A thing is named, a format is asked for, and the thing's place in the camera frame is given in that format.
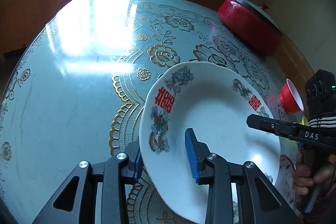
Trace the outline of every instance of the red cup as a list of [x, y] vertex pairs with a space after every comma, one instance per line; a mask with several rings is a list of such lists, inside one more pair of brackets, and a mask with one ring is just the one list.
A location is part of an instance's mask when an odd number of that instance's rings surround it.
[[283, 85], [279, 98], [286, 112], [295, 113], [300, 110], [303, 111], [303, 103], [300, 94], [289, 79], [287, 79], [286, 83]]

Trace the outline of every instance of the cooking pot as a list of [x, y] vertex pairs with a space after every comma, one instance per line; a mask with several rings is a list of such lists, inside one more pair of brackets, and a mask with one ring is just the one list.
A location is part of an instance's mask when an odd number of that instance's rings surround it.
[[226, 0], [218, 15], [246, 43], [271, 56], [280, 44], [282, 32], [265, 12], [266, 9], [268, 7], [263, 3], [256, 6], [248, 0]]

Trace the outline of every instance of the person's hand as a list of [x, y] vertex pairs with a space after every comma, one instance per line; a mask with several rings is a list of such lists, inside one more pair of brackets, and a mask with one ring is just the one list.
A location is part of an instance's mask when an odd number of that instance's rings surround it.
[[334, 179], [335, 170], [335, 157], [329, 157], [329, 161], [332, 164], [323, 166], [320, 170], [316, 172], [312, 178], [310, 168], [302, 163], [303, 154], [299, 150], [297, 155], [296, 170], [293, 173], [293, 188], [301, 195], [307, 195], [309, 193], [309, 187], [314, 184], [322, 183], [322, 189], [326, 190], [330, 186], [332, 180]]

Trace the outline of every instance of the round table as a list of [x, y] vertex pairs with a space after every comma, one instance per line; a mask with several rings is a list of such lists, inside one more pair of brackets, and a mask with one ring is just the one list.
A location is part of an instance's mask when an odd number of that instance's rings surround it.
[[[17, 221], [31, 223], [80, 161], [105, 161], [136, 140], [151, 86], [185, 61], [239, 73], [275, 119], [287, 120], [281, 80], [215, 11], [185, 0], [72, 0], [62, 8], [23, 54], [2, 98], [0, 195]], [[280, 146], [295, 160], [295, 142]], [[130, 223], [186, 222], [145, 172], [126, 192]]]

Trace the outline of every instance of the silver bolt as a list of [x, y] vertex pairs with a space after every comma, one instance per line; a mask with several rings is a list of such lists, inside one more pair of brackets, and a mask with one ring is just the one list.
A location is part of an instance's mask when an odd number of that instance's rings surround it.
[[245, 163], [245, 165], [246, 165], [247, 168], [251, 168], [251, 169], [255, 167], [255, 164], [253, 162], [251, 162], [251, 161], [247, 161]]
[[79, 163], [79, 167], [80, 168], [85, 168], [89, 165], [89, 163], [86, 161], [86, 160], [82, 160], [80, 163]]
[[118, 155], [117, 155], [117, 159], [118, 160], [123, 160], [123, 159], [125, 159], [126, 158], [126, 154], [125, 153], [119, 153]]
[[210, 153], [209, 155], [207, 155], [207, 158], [208, 158], [209, 160], [214, 160], [214, 159], [217, 158], [217, 155], [216, 155], [215, 153]]

